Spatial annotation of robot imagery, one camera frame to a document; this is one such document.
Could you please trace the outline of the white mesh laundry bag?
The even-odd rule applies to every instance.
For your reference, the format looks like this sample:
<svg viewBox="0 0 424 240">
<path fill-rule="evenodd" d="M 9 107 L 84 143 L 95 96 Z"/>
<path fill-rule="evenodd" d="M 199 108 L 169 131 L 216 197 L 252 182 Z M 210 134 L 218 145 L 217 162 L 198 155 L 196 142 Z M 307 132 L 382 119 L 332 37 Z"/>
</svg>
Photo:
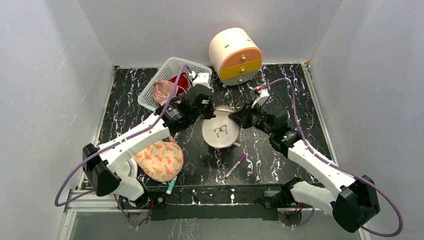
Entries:
<svg viewBox="0 0 424 240">
<path fill-rule="evenodd" d="M 215 117 L 203 120 L 202 137 L 210 147 L 223 149 L 238 142 L 241 128 L 229 118 L 234 112 L 230 106 L 220 105 L 214 109 Z"/>
</svg>

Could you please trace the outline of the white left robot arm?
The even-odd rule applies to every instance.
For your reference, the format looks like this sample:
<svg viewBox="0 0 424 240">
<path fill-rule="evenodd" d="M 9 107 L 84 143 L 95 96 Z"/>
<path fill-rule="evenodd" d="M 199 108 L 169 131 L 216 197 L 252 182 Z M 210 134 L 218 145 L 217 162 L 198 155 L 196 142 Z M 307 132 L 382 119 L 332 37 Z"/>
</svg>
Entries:
<svg viewBox="0 0 424 240">
<path fill-rule="evenodd" d="M 137 208 L 149 203 L 149 194 L 136 177 L 118 173 L 119 168 L 137 153 L 159 140 L 187 129 L 199 119 L 211 119 L 214 115 L 213 91 L 197 84 L 180 103 L 160 106 L 146 120 L 131 130 L 105 144 L 87 144 L 82 149 L 82 169 L 98 197 L 121 195 Z"/>
</svg>

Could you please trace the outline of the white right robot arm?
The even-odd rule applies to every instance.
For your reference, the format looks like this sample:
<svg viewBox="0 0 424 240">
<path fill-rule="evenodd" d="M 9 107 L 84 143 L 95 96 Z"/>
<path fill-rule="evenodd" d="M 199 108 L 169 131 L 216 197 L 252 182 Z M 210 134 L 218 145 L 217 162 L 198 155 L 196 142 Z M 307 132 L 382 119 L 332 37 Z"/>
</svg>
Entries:
<svg viewBox="0 0 424 240">
<path fill-rule="evenodd" d="M 323 187 L 296 178 L 281 187 L 282 202 L 288 207 L 306 203 L 330 214 L 340 227 L 356 232 L 380 212 L 377 192 L 367 183 L 372 180 L 349 176 L 319 152 L 312 153 L 302 136 L 288 124 L 286 112 L 277 115 L 265 112 L 251 103 L 229 119 L 242 129 L 255 127 L 269 136 L 276 152 L 284 155 L 311 173 Z"/>
</svg>

